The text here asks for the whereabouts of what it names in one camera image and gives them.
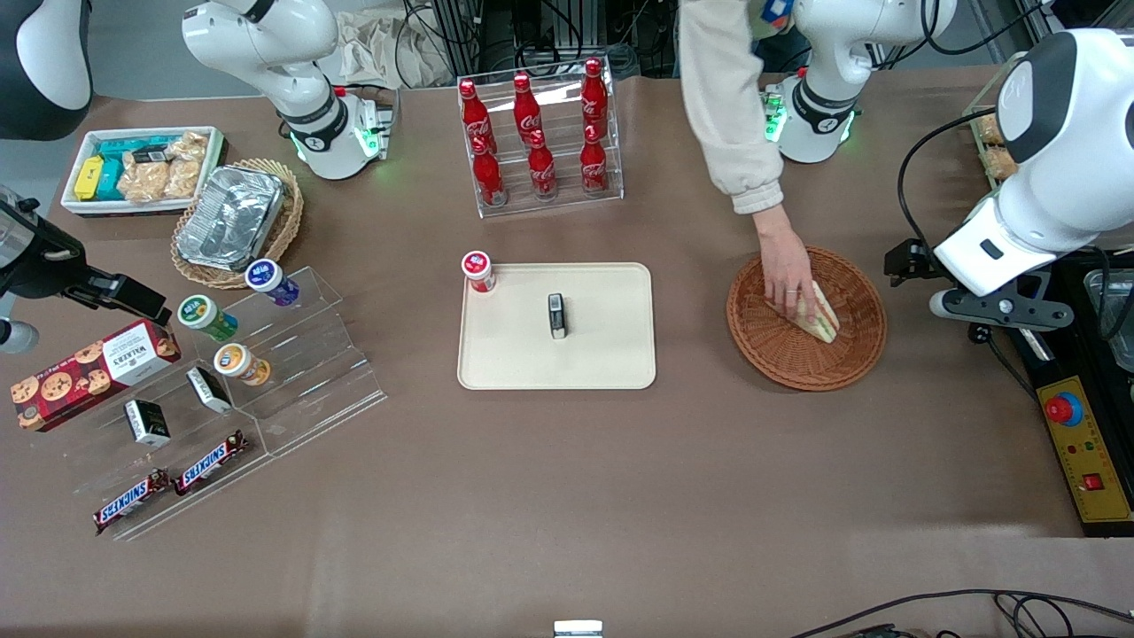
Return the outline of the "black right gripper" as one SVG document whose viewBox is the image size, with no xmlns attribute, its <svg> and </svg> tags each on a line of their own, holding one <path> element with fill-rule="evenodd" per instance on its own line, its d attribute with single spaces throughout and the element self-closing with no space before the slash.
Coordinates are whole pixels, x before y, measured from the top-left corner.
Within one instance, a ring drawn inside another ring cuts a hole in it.
<svg viewBox="0 0 1134 638">
<path fill-rule="evenodd" d="M 39 215 L 39 202 L 3 187 L 3 294 L 37 300 L 48 296 L 88 308 L 113 308 L 167 326 L 174 312 L 166 295 L 122 274 L 88 271 L 78 239 Z"/>
</svg>

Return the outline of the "person's bare hand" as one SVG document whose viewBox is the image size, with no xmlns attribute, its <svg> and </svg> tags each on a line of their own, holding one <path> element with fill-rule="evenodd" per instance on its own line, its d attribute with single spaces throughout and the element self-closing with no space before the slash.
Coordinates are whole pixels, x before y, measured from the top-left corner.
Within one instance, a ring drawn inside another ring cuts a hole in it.
<svg viewBox="0 0 1134 638">
<path fill-rule="evenodd" d="M 815 318 L 816 295 L 806 247 L 781 205 L 752 215 L 765 280 L 765 301 L 785 315 L 796 314 L 803 301 L 806 318 Z"/>
</svg>

